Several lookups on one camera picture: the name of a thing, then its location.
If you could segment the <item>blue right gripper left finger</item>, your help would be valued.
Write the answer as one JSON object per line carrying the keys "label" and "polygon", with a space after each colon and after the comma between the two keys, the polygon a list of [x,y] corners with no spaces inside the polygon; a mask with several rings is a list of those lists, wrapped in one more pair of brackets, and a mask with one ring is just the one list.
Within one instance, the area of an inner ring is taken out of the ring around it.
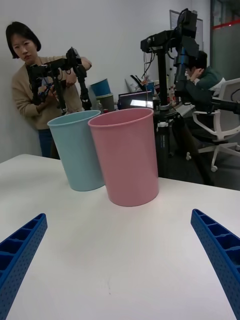
{"label": "blue right gripper left finger", "polygon": [[5,320],[48,228],[44,213],[0,243],[0,319]]}

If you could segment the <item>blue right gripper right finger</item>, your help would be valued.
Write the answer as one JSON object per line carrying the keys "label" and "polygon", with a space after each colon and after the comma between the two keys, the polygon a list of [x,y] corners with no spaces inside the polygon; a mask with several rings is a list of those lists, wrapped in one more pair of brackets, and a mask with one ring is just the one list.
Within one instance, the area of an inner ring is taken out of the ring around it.
{"label": "blue right gripper right finger", "polygon": [[192,225],[220,281],[236,319],[240,319],[240,238],[198,209]]}

